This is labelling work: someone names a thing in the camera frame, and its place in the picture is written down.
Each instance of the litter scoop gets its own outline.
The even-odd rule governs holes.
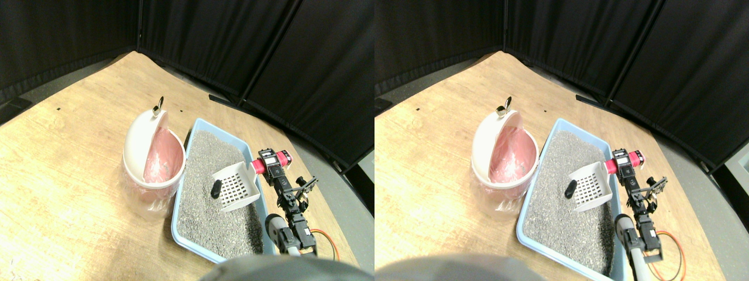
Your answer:
[[[611,200],[608,173],[601,162],[584,166],[569,174],[569,178],[577,181],[573,195],[575,203],[573,211],[587,211]]]
[[[221,211],[228,212],[252,204],[260,198],[260,190],[255,185],[258,174],[249,171],[244,161],[228,166],[212,175],[221,181]]]

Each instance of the litter box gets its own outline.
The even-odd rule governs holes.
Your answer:
[[[221,130],[220,128],[216,127],[215,125],[206,122],[205,120],[198,118],[195,120],[195,124],[192,126],[192,132],[198,130],[204,130],[209,133],[212,133],[216,138],[221,139],[222,141],[236,146],[240,151],[242,151],[242,155],[244,156],[244,163],[246,165],[251,165],[252,163],[252,150],[249,149],[249,145],[247,145],[246,142],[243,140],[237,138],[236,136],[232,136],[230,133],[226,133],[226,131]],[[195,134],[190,134],[190,137],[187,141],[187,158],[189,158],[189,151],[190,147],[192,146],[192,137]],[[276,245],[271,241],[270,237],[265,234],[265,224],[262,223],[265,221],[265,217],[268,217],[268,209],[265,205],[265,197],[263,195],[263,188],[260,185],[260,177],[255,179],[255,184],[258,186],[258,189],[260,190],[260,198],[255,201],[255,208],[257,208],[258,216],[260,217],[261,225],[263,227],[263,254],[264,255],[274,255],[276,254]],[[180,216],[180,200],[182,195],[182,185],[184,184],[184,177],[182,180],[180,180],[180,185],[177,188],[177,197],[175,198],[175,212],[172,215],[172,237],[175,239],[175,242],[179,244],[182,247],[187,248],[188,250],[192,251],[193,253],[198,254],[201,257],[206,258],[209,261],[215,262],[215,263],[221,263],[226,260],[226,258],[219,256],[218,254],[211,252],[208,249],[205,249],[203,246],[200,246],[196,244],[195,242],[192,242],[190,240],[187,240],[185,237],[180,236],[179,232],[177,231],[177,222],[179,221],[178,218]]]
[[[588,142],[595,147],[600,148],[604,153],[604,158],[613,158],[613,155],[611,154],[611,147],[607,142],[605,142],[603,139],[599,139],[597,136],[594,136],[591,133],[586,132],[583,129],[580,129],[578,126],[575,126],[562,118],[557,119],[557,122],[554,123],[554,127],[551,128],[551,133],[549,133],[549,137],[546,138],[546,144],[544,145],[544,147],[547,147],[548,144],[551,143],[554,135],[561,130],[573,133],[584,142]],[[594,270],[581,265],[580,263],[568,258],[567,256],[564,256],[563,254],[558,253],[557,251],[554,251],[551,248],[546,247],[545,245],[540,244],[539,242],[528,238],[523,234],[523,224],[525,223],[525,215],[527,213],[528,204],[530,202],[530,197],[533,194],[533,188],[536,185],[536,179],[539,176],[538,171],[541,171],[542,166],[544,165],[545,155],[546,149],[541,151],[539,167],[536,169],[536,174],[533,176],[533,179],[530,182],[530,186],[528,187],[528,194],[525,195],[525,203],[523,203],[523,208],[520,212],[520,218],[518,219],[518,240],[520,240],[520,243],[525,245],[526,247],[529,247],[530,249],[539,252],[544,256],[547,256],[549,259],[552,259],[555,262],[559,262],[560,264],[565,265],[566,267],[571,268],[573,271],[577,271],[578,273],[583,274],[585,277],[588,277],[592,280],[626,280],[627,276],[625,274],[625,270],[627,269],[627,258],[624,253],[624,246],[622,246],[622,244],[619,242],[619,239],[616,239],[616,235],[613,235],[612,237],[612,239],[614,239],[615,241],[613,261],[611,265],[611,277],[606,277],[605,275],[595,272]],[[611,186],[612,193],[610,204],[611,216],[616,217],[622,213],[622,205],[619,199],[619,183],[616,181],[616,175],[609,175],[609,185]]]

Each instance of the black cable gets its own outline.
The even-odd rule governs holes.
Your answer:
[[[668,236],[669,238],[671,238],[671,240],[673,240],[673,243],[676,244],[676,239],[673,239],[673,237],[671,237],[669,235],[666,235],[666,236]],[[679,276],[679,272],[682,272],[682,248],[681,247],[677,247],[677,248],[679,248],[679,269],[676,271],[676,275],[674,275],[673,278],[671,278],[669,280],[663,280],[663,279],[661,279],[660,277],[658,277],[657,274],[655,274],[655,272],[653,272],[653,269],[650,267],[650,264],[648,264],[648,270],[650,270],[650,273],[657,280],[660,280],[660,281],[674,281]]]

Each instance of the black curtain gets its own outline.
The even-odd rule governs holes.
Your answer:
[[[481,1],[377,1],[375,91],[502,49],[504,4]]]
[[[137,1],[0,1],[0,103],[136,47]]]
[[[749,139],[749,2],[667,1],[614,103],[715,168]]]
[[[288,4],[144,0],[138,51],[238,100],[279,31]]]
[[[304,1],[245,107],[260,110],[344,169],[375,146],[374,2]]]
[[[346,169],[374,147],[373,9],[372,1],[146,0],[139,51]]]
[[[508,0],[505,51],[603,97],[652,1]]]

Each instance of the wooden table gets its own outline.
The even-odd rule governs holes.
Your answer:
[[[481,213],[468,185],[473,134],[481,120],[512,96],[512,108],[543,147],[554,122],[564,118],[601,137],[611,148],[640,149],[647,165],[637,171],[668,177],[651,216],[658,230],[682,243],[688,275],[722,280],[723,272],[679,180],[650,132],[617,115],[575,100],[575,94],[540,77],[516,58],[498,52],[375,119],[375,267],[444,253],[490,253],[524,261],[550,280],[583,279],[574,271],[521,245],[517,219],[496,221]],[[620,196],[626,198],[624,189]],[[631,209],[622,201],[622,209]],[[670,278],[679,265],[676,245],[662,238]]]
[[[214,264],[178,246],[171,220],[148,223],[122,195],[122,149],[130,122],[164,96],[169,128],[185,138],[200,117],[245,140],[253,151],[286,149],[278,128],[208,100],[208,94],[131,52],[0,127],[0,280],[196,280]],[[289,178],[311,178],[299,157]],[[275,192],[263,184],[270,213]],[[319,190],[309,225],[358,267]],[[320,256],[332,258],[325,238]]]

